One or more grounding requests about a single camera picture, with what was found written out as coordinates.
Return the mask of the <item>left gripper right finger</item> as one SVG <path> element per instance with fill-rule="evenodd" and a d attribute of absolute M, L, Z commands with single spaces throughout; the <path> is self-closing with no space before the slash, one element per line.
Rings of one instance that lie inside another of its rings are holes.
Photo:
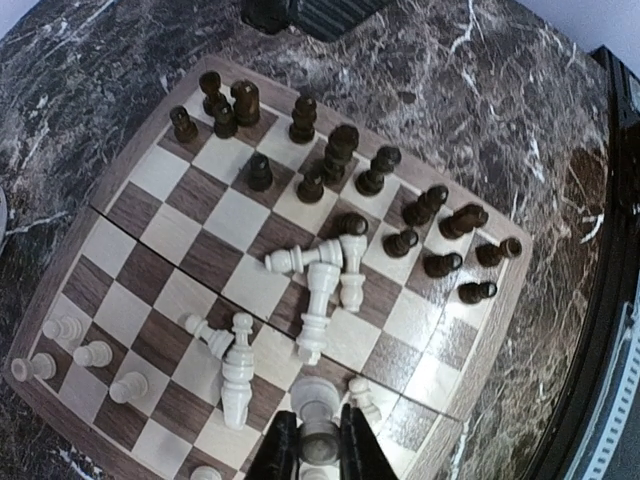
<path fill-rule="evenodd" d="M 349 404 L 340 417 L 340 478 L 398 480 L 363 412 Z"/>

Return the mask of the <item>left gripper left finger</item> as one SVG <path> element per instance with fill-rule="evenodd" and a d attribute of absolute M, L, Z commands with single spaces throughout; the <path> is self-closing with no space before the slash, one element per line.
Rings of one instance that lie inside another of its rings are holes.
<path fill-rule="evenodd" d="M 299 477 L 299 432 L 296 414 L 278 411 L 261 443 L 247 478 L 292 480 Z"/>

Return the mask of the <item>white chess pawn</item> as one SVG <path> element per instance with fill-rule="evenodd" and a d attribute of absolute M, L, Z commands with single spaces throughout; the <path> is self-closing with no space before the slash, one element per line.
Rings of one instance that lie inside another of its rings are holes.
<path fill-rule="evenodd" d="M 301 420 L 301 459 L 313 466 L 334 464 L 340 453 L 339 427 L 334 422 L 340 406 L 336 387 L 318 376 L 304 376 L 291 387 L 291 408 Z"/>

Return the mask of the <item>white chess queen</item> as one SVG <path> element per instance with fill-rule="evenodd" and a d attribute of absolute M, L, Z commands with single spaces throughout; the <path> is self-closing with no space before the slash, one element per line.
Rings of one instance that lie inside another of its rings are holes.
<path fill-rule="evenodd" d="M 223 359 L 221 400 L 225 425 L 241 430 L 247 420 L 252 398 L 251 381 L 254 377 L 254 353 L 249 344 L 253 318 L 247 313 L 233 316 L 232 331 L 235 340 Z"/>

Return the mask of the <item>white chess rook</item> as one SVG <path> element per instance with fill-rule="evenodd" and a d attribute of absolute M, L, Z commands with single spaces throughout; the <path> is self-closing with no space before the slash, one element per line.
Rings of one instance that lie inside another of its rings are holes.
<path fill-rule="evenodd" d="M 11 362 L 11 373 L 18 382 L 33 378 L 52 379 L 56 375 L 55 359 L 49 353 L 37 353 L 31 359 L 15 358 Z"/>

